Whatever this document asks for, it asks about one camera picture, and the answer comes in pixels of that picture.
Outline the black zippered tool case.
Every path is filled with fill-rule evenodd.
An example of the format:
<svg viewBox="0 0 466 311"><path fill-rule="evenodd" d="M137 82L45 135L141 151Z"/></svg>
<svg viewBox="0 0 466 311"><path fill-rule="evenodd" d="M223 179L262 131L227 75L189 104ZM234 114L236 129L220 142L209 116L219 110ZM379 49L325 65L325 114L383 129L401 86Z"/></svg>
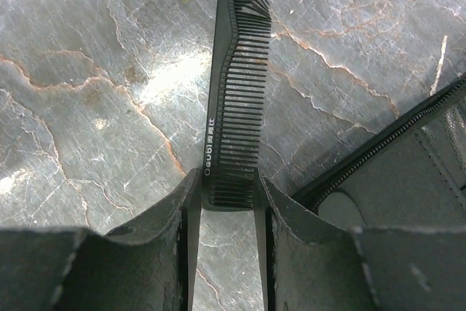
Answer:
<svg viewBox="0 0 466 311"><path fill-rule="evenodd" d="M465 224L465 76L293 195L347 228Z"/></svg>

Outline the black wide-tooth comb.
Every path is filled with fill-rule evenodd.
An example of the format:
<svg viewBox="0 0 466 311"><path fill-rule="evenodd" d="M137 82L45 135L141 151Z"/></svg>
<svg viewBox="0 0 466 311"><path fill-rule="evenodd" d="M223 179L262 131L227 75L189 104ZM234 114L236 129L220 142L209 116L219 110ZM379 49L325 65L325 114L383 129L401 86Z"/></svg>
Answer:
<svg viewBox="0 0 466 311"><path fill-rule="evenodd" d="M202 164L202 206L253 207L272 19L268 0L217 0Z"/></svg>

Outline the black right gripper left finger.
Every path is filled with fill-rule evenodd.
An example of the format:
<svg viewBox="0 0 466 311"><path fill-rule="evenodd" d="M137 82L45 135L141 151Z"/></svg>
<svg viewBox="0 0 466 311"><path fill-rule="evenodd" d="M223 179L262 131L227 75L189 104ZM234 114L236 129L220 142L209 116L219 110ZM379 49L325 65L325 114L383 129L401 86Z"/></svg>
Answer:
<svg viewBox="0 0 466 311"><path fill-rule="evenodd" d="M201 172L100 235L84 227L1 230L3 310L190 310Z"/></svg>

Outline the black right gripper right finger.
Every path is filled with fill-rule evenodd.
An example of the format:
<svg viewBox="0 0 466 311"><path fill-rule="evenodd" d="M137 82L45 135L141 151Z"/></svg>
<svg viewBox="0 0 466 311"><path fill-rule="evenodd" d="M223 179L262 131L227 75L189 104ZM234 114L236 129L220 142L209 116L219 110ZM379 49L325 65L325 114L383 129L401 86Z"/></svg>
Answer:
<svg viewBox="0 0 466 311"><path fill-rule="evenodd" d="M463 310L465 228L355 227L322 220L254 175L266 310Z"/></svg>

